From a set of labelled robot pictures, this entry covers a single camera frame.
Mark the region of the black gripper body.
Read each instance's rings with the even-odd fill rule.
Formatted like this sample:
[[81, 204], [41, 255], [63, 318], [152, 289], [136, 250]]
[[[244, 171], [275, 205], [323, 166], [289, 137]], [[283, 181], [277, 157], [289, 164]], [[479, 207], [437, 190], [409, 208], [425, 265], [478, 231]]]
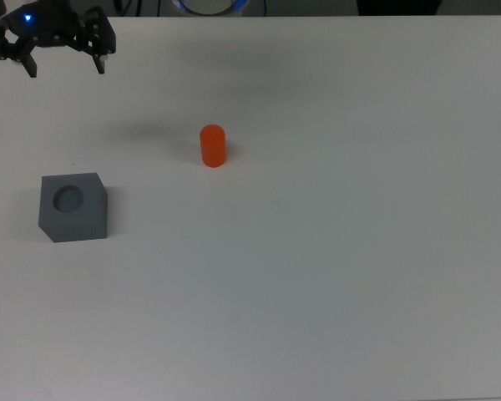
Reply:
[[44, 46], [58, 41], [73, 48], [85, 48], [83, 22], [83, 15], [70, 1], [35, 1], [22, 5], [6, 17], [6, 39], [14, 45], [37, 37], [43, 39]]

